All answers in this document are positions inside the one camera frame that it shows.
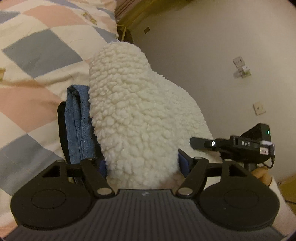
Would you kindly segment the person's right hand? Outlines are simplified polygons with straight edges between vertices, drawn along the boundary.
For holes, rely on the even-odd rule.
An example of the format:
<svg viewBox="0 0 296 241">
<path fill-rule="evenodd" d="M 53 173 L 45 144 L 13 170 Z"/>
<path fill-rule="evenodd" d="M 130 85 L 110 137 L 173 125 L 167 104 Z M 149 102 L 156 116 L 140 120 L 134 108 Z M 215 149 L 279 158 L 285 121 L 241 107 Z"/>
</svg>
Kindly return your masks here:
<svg viewBox="0 0 296 241">
<path fill-rule="evenodd" d="M 251 171 L 251 173 L 266 186 L 271 185 L 273 177 L 269 174 L 267 167 L 258 167 L 255 170 Z"/>
</svg>

